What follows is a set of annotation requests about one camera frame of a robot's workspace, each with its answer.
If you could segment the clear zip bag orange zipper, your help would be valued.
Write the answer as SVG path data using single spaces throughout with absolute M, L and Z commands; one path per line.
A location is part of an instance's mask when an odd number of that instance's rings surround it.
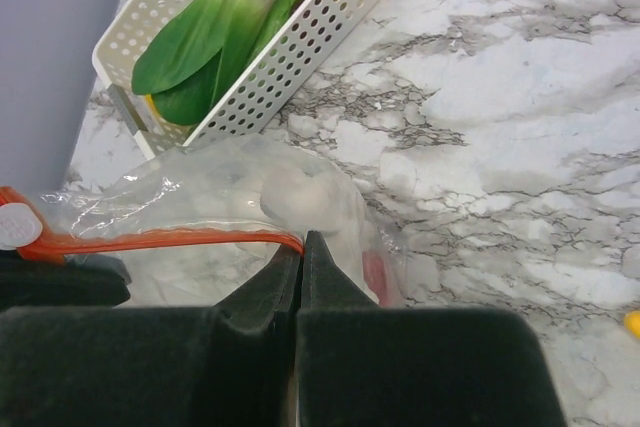
M 329 159 L 260 134 L 174 148 L 99 194 L 1 191 L 1 247 L 29 260 L 124 273 L 130 306 L 204 306 L 284 246 L 319 233 L 382 307 L 402 302 L 397 240 Z

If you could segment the white perforated plastic basket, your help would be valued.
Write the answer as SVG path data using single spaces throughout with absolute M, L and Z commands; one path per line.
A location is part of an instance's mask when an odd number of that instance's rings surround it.
M 378 0 L 129 0 L 93 65 L 148 156 L 261 129 Z

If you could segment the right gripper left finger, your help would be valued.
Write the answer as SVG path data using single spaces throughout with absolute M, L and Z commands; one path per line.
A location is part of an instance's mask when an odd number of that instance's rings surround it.
M 301 257 L 203 307 L 135 307 L 120 261 L 1 258 L 5 426 L 285 426 Z

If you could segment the orange peach toy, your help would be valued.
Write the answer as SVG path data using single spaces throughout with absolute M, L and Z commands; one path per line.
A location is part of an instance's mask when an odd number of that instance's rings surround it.
M 368 250 L 362 253 L 364 280 L 377 296 L 381 307 L 398 306 L 402 295 L 389 261 L 380 253 Z

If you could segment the white mushroom toy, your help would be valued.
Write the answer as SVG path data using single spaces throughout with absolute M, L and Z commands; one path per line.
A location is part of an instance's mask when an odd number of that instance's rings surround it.
M 197 206 L 215 216 L 257 221 L 298 232 L 333 234 L 340 230 L 341 185 L 324 172 L 310 175 L 300 168 L 253 173 L 207 190 Z

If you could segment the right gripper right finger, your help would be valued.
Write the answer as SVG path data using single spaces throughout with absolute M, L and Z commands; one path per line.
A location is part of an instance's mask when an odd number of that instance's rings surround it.
M 310 232 L 296 316 L 303 426 L 562 426 L 540 342 L 519 315 L 381 308 Z

